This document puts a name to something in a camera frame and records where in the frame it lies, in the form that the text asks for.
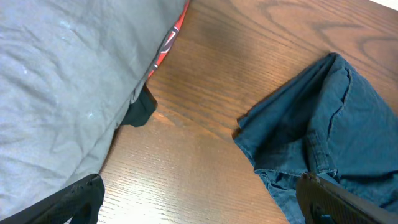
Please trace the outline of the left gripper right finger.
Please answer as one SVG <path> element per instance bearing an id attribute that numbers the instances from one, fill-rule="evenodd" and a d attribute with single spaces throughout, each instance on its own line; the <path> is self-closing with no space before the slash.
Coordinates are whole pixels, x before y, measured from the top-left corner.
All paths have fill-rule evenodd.
<path id="1" fill-rule="evenodd" d="M 296 198 L 306 223 L 397 223 L 397 214 L 307 172 L 297 182 Z"/>

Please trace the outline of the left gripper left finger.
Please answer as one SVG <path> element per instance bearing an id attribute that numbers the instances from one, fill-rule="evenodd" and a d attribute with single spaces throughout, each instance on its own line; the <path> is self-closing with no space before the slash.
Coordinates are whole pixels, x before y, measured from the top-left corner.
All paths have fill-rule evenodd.
<path id="1" fill-rule="evenodd" d="M 90 174 L 1 224 L 97 224 L 105 187 L 98 174 Z"/>

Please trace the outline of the blue shorts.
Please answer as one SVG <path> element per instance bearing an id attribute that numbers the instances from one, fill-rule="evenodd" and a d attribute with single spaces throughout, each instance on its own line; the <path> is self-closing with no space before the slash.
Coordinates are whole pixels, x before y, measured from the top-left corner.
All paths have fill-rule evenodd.
<path id="1" fill-rule="evenodd" d="M 305 221 L 305 172 L 397 212 L 397 116 L 340 54 L 330 53 L 238 121 L 236 145 L 291 223 Z"/>

